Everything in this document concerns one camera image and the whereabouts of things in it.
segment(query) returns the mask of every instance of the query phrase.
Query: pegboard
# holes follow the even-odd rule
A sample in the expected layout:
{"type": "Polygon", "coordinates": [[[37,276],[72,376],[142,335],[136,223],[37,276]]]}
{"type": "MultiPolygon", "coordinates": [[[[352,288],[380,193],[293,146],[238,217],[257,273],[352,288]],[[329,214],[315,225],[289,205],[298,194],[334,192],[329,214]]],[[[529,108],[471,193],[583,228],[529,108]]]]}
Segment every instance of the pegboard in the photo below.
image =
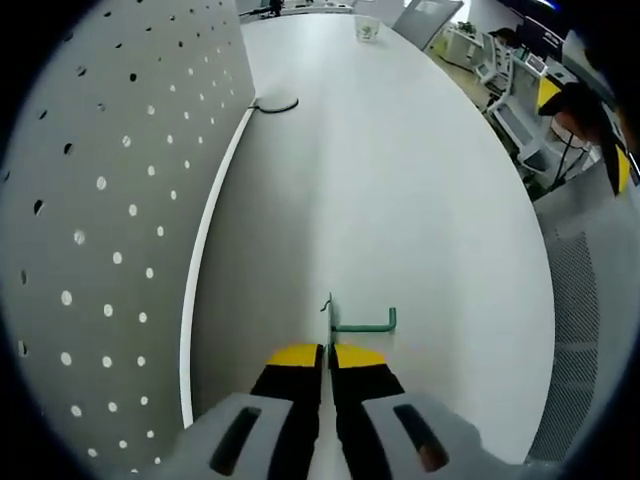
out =
{"type": "Polygon", "coordinates": [[[102,476],[182,429],[194,241],[254,98],[233,0],[110,0],[20,110],[0,177],[0,301],[42,414],[102,476]]]}

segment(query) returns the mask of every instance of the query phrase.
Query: green hook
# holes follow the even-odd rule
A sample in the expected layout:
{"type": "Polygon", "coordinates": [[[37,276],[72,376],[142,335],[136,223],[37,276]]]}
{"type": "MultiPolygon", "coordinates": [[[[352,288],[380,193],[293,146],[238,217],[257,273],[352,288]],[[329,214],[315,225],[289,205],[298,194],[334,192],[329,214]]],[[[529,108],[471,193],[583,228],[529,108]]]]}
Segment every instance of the green hook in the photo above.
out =
{"type": "Polygon", "coordinates": [[[385,333],[393,332],[396,329],[398,323],[398,317],[396,313],[396,307],[389,308],[389,323],[386,325],[338,325],[338,319],[336,318],[333,309],[333,297],[329,293],[329,300],[327,300],[322,307],[321,312],[329,310],[329,324],[331,325],[331,333],[385,333]]]}

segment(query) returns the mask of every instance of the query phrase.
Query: glass cup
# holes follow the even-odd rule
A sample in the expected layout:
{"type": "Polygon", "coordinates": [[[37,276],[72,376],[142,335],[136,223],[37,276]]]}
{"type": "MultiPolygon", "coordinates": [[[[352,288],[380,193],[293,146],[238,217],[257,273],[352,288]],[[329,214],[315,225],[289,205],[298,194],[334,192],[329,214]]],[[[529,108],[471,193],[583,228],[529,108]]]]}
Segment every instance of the glass cup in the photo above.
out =
{"type": "Polygon", "coordinates": [[[380,29],[380,20],[377,18],[355,16],[356,38],[361,42],[375,42],[380,29]]]}

